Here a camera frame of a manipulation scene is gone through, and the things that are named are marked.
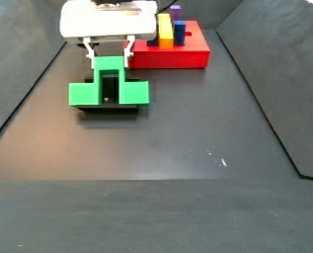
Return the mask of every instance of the green object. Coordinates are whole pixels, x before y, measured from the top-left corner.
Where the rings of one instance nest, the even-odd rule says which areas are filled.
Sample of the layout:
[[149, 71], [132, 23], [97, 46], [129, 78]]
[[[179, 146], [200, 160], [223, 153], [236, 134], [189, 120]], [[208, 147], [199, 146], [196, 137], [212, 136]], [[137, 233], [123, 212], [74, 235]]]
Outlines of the green object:
[[94, 82], [69, 84], [69, 105], [102, 105], [102, 77], [119, 74], [120, 104], [145, 105], [151, 103], [151, 83], [128, 81], [124, 56], [97, 56], [94, 59]]

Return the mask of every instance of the colored block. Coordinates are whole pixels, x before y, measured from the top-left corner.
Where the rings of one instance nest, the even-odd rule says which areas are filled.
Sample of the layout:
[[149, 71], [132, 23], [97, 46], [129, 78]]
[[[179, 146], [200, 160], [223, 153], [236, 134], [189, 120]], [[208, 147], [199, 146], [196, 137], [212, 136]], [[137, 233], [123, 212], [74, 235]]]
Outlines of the colored block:
[[173, 27], [168, 13], [161, 13], [159, 17], [159, 47], [160, 49], [173, 49]]
[[152, 41], [148, 41], [148, 46], [159, 46], [159, 24], [157, 24], [157, 37]]
[[151, 102], [148, 81], [128, 81], [124, 56], [98, 56], [94, 62], [94, 82], [69, 84], [69, 104], [77, 106], [102, 105], [102, 77], [117, 75], [120, 79], [120, 104], [139, 105]]
[[100, 105], [100, 92], [93, 83], [69, 84], [69, 105]]
[[120, 104], [149, 104], [151, 103], [151, 84], [148, 81], [127, 82], [124, 95]]
[[188, 36], [185, 46], [173, 49], [160, 49], [148, 46], [147, 41], [137, 41], [135, 56], [131, 58], [131, 68], [205, 68], [209, 64], [211, 48], [204, 38], [197, 21], [187, 21]]
[[173, 22], [175, 45], [185, 44], [185, 21]]
[[173, 21], [177, 21], [181, 19], [181, 6], [180, 5], [171, 6], [171, 17], [172, 17]]

